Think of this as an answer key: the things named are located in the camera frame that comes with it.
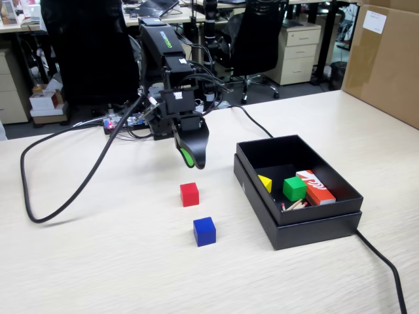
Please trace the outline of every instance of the red cube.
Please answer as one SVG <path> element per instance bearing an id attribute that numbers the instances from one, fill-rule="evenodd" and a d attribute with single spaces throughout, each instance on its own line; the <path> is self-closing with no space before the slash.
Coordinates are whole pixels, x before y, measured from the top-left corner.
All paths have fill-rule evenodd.
<path id="1" fill-rule="evenodd" d="M 183 207 L 199 204 L 199 191 L 195 183 L 181 184 L 181 199 Z"/>

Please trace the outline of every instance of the trash bin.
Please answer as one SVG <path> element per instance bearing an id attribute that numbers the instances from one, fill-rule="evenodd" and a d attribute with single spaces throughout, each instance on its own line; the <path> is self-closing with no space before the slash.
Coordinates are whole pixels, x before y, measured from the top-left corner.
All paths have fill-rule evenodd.
<path id="1" fill-rule="evenodd" d="M 343 78 L 345 76 L 346 66 L 348 62 L 333 62 L 331 64 L 331 74 L 329 81 L 330 90 L 339 90 L 342 87 Z"/>

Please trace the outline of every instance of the power cord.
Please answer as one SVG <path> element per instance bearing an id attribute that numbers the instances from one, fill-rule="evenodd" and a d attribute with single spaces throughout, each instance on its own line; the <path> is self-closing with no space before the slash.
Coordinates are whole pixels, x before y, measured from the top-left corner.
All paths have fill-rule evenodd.
<path id="1" fill-rule="evenodd" d="M 240 105 L 230 105 L 230 108 L 232 108 L 232 107 L 240 108 L 241 110 L 243 110 L 243 112 L 245 113 L 245 115 L 254 124 L 256 124 L 258 127 L 260 127 L 260 129 L 262 129 L 270 138 L 273 138 L 272 134 L 269 133 L 258 122 L 256 122 L 256 120 L 253 119 L 250 116 L 250 114 L 242 106 L 240 106 Z M 369 241 L 367 239 L 365 239 L 365 237 L 361 234 L 361 232 L 359 232 L 359 230 L 356 230 L 356 234 L 362 240 L 362 242 L 364 242 L 365 245 L 368 246 L 368 248 L 370 250 L 372 250 L 372 252 L 374 252 L 374 254 L 377 255 L 392 270 L 393 275 L 394 275 L 395 287 L 396 287 L 396 291 L 397 291 L 397 297 L 399 299 L 399 306 L 400 306 L 401 314 L 407 314 L 407 309 L 406 309 L 406 304 L 405 304 L 405 298 L 403 297 L 403 290 L 401 288 L 401 280 L 400 280 L 400 276 L 399 276 L 399 272 L 397 271 L 397 268 L 383 254 L 381 254 L 371 243 L 369 243 Z"/>
<path id="2" fill-rule="evenodd" d="M 25 174 L 25 155 L 27 154 L 27 152 L 29 152 L 33 147 L 35 147 L 36 145 L 45 142 L 49 139 L 52 139 L 53 137 L 63 134 L 65 132 L 71 131 L 71 130 L 75 130 L 77 128 L 81 128 L 83 126 L 85 126 L 86 124 L 81 124 L 78 126 L 73 126 L 72 128 L 68 128 L 65 129 L 63 131 L 59 131 L 55 134 L 49 135 L 47 137 L 44 137 L 43 139 L 40 139 L 39 141 L 34 142 L 33 144 L 31 144 L 27 149 L 25 149 L 20 157 L 20 172 L 22 175 L 22 184 L 23 184 L 23 188 L 24 188 L 24 198 L 25 198 L 25 207 L 26 207 L 26 212 L 27 215 L 29 217 L 29 219 L 36 223 L 36 224 L 42 224 L 44 222 L 47 222 L 51 219 L 53 219 L 55 216 L 59 215 L 64 209 L 66 209 L 71 203 L 73 203 L 73 201 L 76 199 L 76 197 L 83 191 L 83 189 L 85 188 L 85 186 L 89 183 L 89 181 L 91 180 L 91 178 L 93 177 L 93 175 L 95 174 L 96 170 L 99 168 L 100 164 L 102 163 L 102 160 L 105 158 L 105 155 L 107 153 L 107 151 L 109 150 L 109 147 L 111 146 L 113 140 L 117 137 L 120 129 L 123 127 L 123 125 L 125 124 L 125 121 L 127 121 L 128 117 L 131 116 L 131 114 L 133 113 L 133 111 L 138 108 L 138 106 L 140 104 L 143 103 L 143 101 L 145 100 L 146 96 L 145 95 L 141 95 L 140 98 L 137 99 L 137 101 L 132 105 L 132 107 L 130 107 L 125 115 L 120 119 L 119 123 L 117 124 L 116 128 L 113 130 L 111 136 L 109 137 L 105 147 L 102 150 L 102 153 L 100 154 L 98 160 L 96 161 L 96 163 L 94 164 L 92 170 L 90 170 L 90 173 L 87 175 L 87 177 L 85 178 L 85 180 L 82 182 L 82 184 L 80 185 L 80 187 L 74 192 L 74 194 L 60 207 L 58 208 L 55 212 L 53 212 L 52 214 L 44 217 L 44 218 L 35 218 L 35 216 L 32 213 L 32 209 L 31 209 L 31 204 L 30 204 L 30 200 L 29 200 L 29 190 L 27 188 L 27 182 L 26 182 L 26 174 Z"/>

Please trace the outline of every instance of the blue cube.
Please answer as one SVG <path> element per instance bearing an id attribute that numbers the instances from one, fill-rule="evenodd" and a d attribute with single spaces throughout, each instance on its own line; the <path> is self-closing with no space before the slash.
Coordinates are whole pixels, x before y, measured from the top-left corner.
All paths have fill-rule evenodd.
<path id="1" fill-rule="evenodd" d="M 211 217 L 194 220 L 194 235 L 199 247 L 215 243 L 215 226 Z"/>

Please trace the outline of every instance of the green cube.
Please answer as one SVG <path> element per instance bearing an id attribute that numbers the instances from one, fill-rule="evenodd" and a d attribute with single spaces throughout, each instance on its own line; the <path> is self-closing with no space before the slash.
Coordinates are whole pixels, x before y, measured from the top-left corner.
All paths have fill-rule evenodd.
<path id="1" fill-rule="evenodd" d="M 298 177 L 289 178 L 284 180 L 282 192 L 290 201 L 298 201 L 306 197 L 307 184 Z"/>

